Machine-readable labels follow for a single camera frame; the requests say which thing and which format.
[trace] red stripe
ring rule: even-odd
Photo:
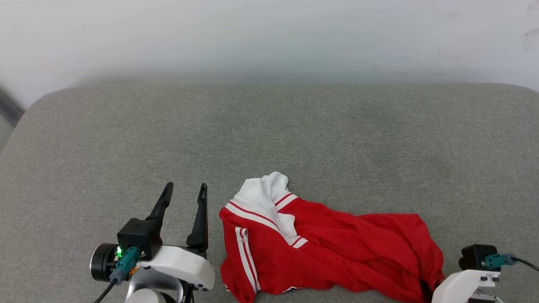
[[[294,243],[292,243],[290,246],[294,246],[294,244],[296,244],[299,240],[301,240],[301,237],[299,237],[296,241],[294,241]]]
[[[292,193],[288,193],[288,195],[284,196],[281,200],[277,201],[277,203],[275,203],[275,206],[277,206],[277,204],[281,203],[284,199],[286,199],[286,197],[290,196]]]
[[[254,287],[256,288],[254,293],[256,293],[258,291],[258,289],[259,289],[259,287],[258,287],[259,285],[258,285],[257,278],[254,275],[254,270],[253,270],[253,266],[251,265],[251,260],[249,260],[249,253],[247,252],[247,246],[245,245],[245,239],[243,238],[243,230],[244,230],[244,228],[239,230],[239,235],[241,236],[241,242],[243,243],[243,250],[245,252],[245,259],[247,259],[247,263],[249,264],[249,269],[251,270],[251,274],[253,275]]]
[[[262,219],[266,219],[266,220],[270,221],[271,223],[273,223],[273,225],[275,225],[275,227],[276,227],[278,230],[280,230],[279,227],[277,226],[277,224],[275,224],[275,222],[273,222],[272,220],[270,220],[270,219],[264,217],[263,215],[257,214],[256,212],[252,212],[252,211],[245,210],[245,209],[243,209],[243,208],[241,208],[241,207],[235,205],[234,202],[232,202],[232,201],[230,201],[229,203],[232,204],[232,205],[234,205],[234,206],[237,207],[238,209],[240,209],[240,210],[242,210],[242,211],[244,211],[244,212],[247,212],[248,214],[252,214],[252,215],[255,215],[255,216],[259,216],[259,217],[262,218]]]

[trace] jacket sleeve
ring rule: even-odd
[[[247,228],[223,220],[226,259],[221,265],[221,276],[226,290],[241,303],[252,303],[260,285],[257,270],[249,248]]]

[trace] black cable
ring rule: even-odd
[[[114,285],[116,285],[116,279],[112,279],[112,281],[110,281],[110,284],[107,286],[105,291],[99,296],[99,298],[94,303],[101,302],[101,300],[103,300],[103,298],[108,294],[108,292],[112,289]]]
[[[522,260],[521,258],[511,257],[511,260],[513,260],[513,261],[518,261],[518,262],[520,262],[520,263],[522,263],[522,264],[526,264],[526,265],[528,265],[529,267],[531,267],[531,268],[533,268],[533,269],[539,271],[539,267],[533,265],[532,263],[530,263],[530,262],[528,262],[528,261],[526,261],[526,260]]]

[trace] gray floor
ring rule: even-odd
[[[4,145],[8,142],[11,133],[13,132],[13,127],[8,123],[8,121],[0,115],[0,153],[4,148]]]

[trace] gray table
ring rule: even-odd
[[[469,85],[118,85],[49,94],[0,154],[2,302],[90,302],[106,287],[88,263],[161,190],[175,191],[161,236],[183,244],[209,187],[216,286],[218,212],[243,180],[280,171],[303,198],[354,214],[417,212],[459,271],[460,249],[493,244],[539,263],[539,94]],[[504,268],[492,292],[539,296],[539,273]],[[127,284],[104,302],[123,302]],[[302,290],[257,302],[389,302],[375,291]]]

